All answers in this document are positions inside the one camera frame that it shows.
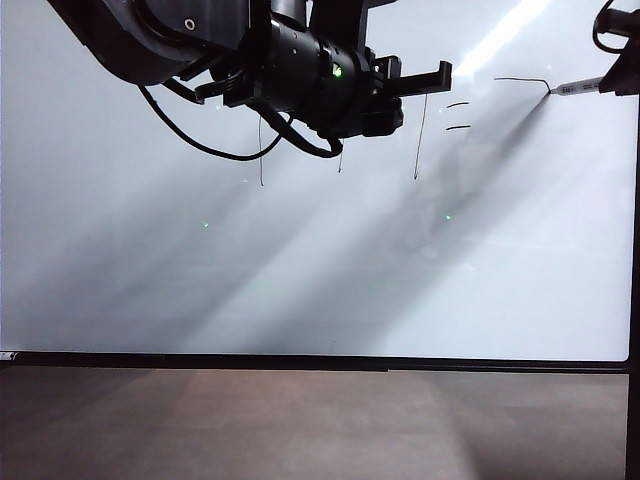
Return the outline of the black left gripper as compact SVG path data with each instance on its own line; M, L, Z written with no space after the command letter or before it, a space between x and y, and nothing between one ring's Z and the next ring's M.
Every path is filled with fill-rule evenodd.
M321 75L309 100L309 127L320 137L388 136L403 125L402 101L385 91L387 81L400 77L399 57L378 58L370 49L361 56L326 46L321 59ZM450 91L452 64L441 60L438 72L401 78L399 96Z

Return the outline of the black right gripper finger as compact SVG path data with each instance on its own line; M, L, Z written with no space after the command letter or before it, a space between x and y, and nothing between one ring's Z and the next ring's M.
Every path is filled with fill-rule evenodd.
M639 46L628 45L599 82L600 94L616 96L639 94Z

